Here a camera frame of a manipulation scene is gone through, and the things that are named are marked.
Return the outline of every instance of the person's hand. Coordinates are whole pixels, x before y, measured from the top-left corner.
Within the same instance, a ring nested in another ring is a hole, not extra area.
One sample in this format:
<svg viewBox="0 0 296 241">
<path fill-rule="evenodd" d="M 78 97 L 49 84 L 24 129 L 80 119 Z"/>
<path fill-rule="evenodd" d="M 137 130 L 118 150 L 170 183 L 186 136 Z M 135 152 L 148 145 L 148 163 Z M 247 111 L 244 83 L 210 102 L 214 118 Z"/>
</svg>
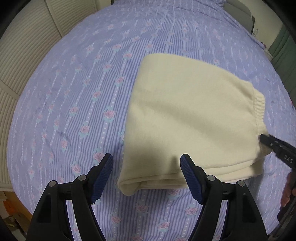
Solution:
<svg viewBox="0 0 296 241">
<path fill-rule="evenodd" d="M 281 197 L 281 205 L 282 207 L 286 206 L 287 203 L 290 201 L 290 196 L 291 194 L 293 194 L 294 196 L 296 196 L 296 188 L 294 188 L 293 190 L 291 190 L 290 187 L 290 180 L 291 180 L 291 172 L 288 174 L 287 176 L 287 182 L 283 191 L 283 195 Z"/>
</svg>

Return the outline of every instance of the folded towel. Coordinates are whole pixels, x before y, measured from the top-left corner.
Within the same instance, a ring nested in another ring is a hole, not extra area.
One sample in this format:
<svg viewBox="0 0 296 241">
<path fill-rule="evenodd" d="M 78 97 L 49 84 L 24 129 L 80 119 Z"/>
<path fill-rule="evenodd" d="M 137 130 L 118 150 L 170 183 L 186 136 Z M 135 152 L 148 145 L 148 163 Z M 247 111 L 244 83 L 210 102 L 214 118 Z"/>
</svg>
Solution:
<svg viewBox="0 0 296 241">
<path fill-rule="evenodd" d="M 180 157 L 188 153 L 208 175 L 224 182 L 262 173 L 258 136 L 265 99 L 250 82 L 191 58 L 170 54 L 144 57 L 127 113 L 124 156 L 118 187 L 188 187 Z"/>
</svg>

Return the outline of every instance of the wooden floor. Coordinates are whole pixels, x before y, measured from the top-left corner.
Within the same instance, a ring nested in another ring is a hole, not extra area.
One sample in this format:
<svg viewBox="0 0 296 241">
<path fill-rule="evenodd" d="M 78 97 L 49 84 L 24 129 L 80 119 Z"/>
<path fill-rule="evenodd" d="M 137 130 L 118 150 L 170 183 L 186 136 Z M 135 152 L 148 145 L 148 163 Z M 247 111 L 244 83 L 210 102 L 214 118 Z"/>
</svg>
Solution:
<svg viewBox="0 0 296 241">
<path fill-rule="evenodd" d="M 4 192 L 7 199 L 11 202 L 17 212 L 22 213 L 31 221 L 32 214 L 25 208 L 14 192 Z"/>
</svg>

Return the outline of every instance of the bed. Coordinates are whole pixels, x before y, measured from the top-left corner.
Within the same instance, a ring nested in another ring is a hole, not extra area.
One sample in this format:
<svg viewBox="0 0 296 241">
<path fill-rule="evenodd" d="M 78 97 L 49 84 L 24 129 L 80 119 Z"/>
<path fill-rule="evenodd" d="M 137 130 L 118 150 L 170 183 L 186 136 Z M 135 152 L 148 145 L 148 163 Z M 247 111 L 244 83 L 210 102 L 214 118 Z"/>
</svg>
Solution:
<svg viewBox="0 0 296 241">
<path fill-rule="evenodd" d="M 125 113 L 141 59 L 149 53 L 187 56 L 250 81 L 266 98 L 264 122 L 269 133 L 292 145 L 296 145 L 295 109 L 263 45 L 223 10 L 222 1 L 119 0 L 97 13 L 94 1 L 86 2 L 81 5 L 87 8 L 84 15 L 63 22 L 58 1 L 30 1 L 24 8 L 27 14 L 43 11 L 42 17 L 47 17 L 43 22 L 36 20 L 31 28 L 32 33 L 34 29 L 46 32 L 36 39 L 35 55 L 0 58 L 2 66 L 10 65 L 0 70 L 1 106 L 5 106 L 1 123 L 6 128 L 1 127 L 2 160 L 8 136 L 2 186 L 13 187 L 33 212 L 50 180 L 72 181 L 111 153 L 114 171 L 101 201 L 93 205 L 107 240 L 187 240 L 201 210 L 189 190 L 142 190 L 127 197 L 116 186 L 124 155 Z M 25 20 L 35 17 L 21 13 L 14 19 L 19 29 L 13 32 L 10 25 L 3 37 L 32 38 L 21 35 L 20 22 L 25 25 Z M 0 56 L 12 51 L 6 44 L 0 42 Z M 27 65 L 18 68 L 15 63 Z M 267 233 L 278 224 L 276 215 L 289 171 L 271 154 L 265 159 L 264 173 L 246 180 Z M 216 240 L 225 208 L 223 203 Z M 69 213 L 79 240 L 71 203 Z"/>
</svg>

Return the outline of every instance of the wall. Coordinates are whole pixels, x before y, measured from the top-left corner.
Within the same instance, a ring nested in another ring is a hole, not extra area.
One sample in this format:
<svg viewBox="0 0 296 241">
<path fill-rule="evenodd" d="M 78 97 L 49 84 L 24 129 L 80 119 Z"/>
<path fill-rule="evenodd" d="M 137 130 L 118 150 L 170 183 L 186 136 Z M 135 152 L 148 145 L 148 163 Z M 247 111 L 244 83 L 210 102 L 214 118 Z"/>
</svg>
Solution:
<svg viewBox="0 0 296 241">
<path fill-rule="evenodd" d="M 239 0 L 246 5 L 255 17 L 256 38 L 269 48 L 276 39 L 283 23 L 262 0 Z"/>
</svg>

